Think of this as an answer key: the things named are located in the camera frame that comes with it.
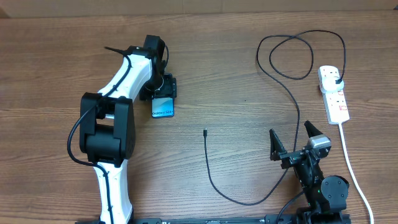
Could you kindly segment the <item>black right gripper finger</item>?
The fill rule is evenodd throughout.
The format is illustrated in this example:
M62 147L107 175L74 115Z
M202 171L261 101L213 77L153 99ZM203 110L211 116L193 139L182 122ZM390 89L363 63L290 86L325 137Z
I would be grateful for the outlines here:
M323 133L319 131L309 120L304 122L305 129L310 138L322 135Z
M269 130L269 135L271 141L270 160L281 160L281 156L286 154L287 151L273 129Z

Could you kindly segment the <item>Samsung Galaxy smartphone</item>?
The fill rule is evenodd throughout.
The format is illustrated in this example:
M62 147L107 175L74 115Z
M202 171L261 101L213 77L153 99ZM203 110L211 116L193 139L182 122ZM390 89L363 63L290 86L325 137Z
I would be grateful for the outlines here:
M154 98L152 100L152 117L153 118L167 118L173 117L174 99L173 98Z

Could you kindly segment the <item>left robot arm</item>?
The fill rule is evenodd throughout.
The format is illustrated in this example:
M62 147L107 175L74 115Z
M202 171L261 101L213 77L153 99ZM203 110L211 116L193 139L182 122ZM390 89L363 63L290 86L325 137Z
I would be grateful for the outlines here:
M71 133L79 135L84 165L96 172L101 197L96 222L134 223L127 174L136 144L134 101L149 103L153 118L173 117L177 81L165 71L169 50L159 36L147 35L143 46L115 52L123 57L120 69L98 92L82 96Z

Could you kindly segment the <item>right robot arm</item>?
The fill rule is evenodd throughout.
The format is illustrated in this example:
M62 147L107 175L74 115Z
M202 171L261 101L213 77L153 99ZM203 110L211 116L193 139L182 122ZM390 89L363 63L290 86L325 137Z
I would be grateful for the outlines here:
M346 209L349 182L342 176L325 177L319 166L321 159L331 151L331 139L306 121L304 126L308 134L308 143L300 151L287 152L273 129L269 130L271 139L270 160L281 161L281 168L293 168L302 191L287 202L277 215L266 215L266 223L351 223ZM301 207L296 213L285 215L286 208L304 195L308 206Z

